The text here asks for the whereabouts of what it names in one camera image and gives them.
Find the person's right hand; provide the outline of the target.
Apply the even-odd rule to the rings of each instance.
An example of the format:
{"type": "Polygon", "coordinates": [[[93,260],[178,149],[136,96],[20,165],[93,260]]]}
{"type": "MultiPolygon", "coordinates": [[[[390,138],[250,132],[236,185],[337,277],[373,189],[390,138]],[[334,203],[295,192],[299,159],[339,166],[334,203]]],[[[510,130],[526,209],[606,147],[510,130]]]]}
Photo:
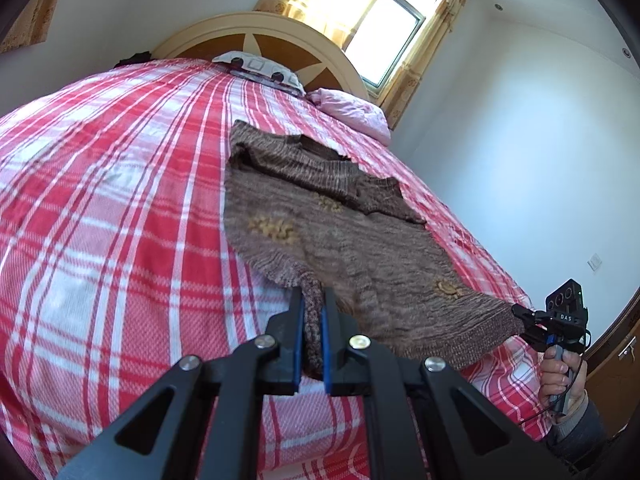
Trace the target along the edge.
{"type": "Polygon", "coordinates": [[[586,393],[587,363],[574,352],[563,351],[562,358],[556,357],[561,347],[554,346],[544,352],[540,370],[538,398],[548,408],[552,396],[564,396],[565,413],[572,414],[582,404],[586,393]]]}

